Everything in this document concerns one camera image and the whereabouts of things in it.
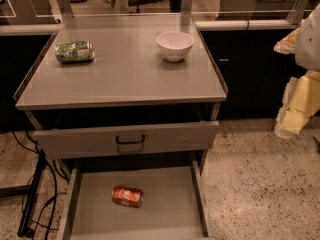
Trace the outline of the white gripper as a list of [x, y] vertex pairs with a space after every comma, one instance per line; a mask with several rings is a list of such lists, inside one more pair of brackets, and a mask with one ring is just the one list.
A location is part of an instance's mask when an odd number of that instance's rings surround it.
[[274, 51], [294, 54], [298, 65], [308, 71], [301, 78], [291, 77], [286, 85], [274, 133], [290, 139], [300, 133], [310, 118], [320, 110], [320, 4], [286, 37], [278, 41]]

